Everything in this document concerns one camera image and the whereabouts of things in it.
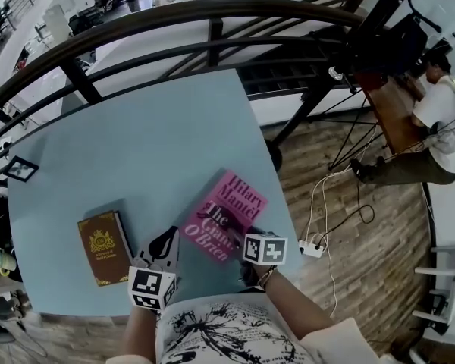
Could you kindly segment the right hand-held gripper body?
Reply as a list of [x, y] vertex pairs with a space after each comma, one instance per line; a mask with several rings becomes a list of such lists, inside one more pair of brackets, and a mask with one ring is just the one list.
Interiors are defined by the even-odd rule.
[[244, 235], [230, 230], [229, 235], [234, 244], [234, 255], [241, 262], [254, 265], [284, 265], [287, 258], [286, 237], [273, 232], [266, 232], [252, 227], [252, 232]]

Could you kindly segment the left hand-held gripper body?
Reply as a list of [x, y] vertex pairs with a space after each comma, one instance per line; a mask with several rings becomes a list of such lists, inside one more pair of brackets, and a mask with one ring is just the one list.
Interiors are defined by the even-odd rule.
[[171, 226], [140, 246], [129, 269], [128, 293], [137, 307], [162, 312], [177, 290], [180, 231]]

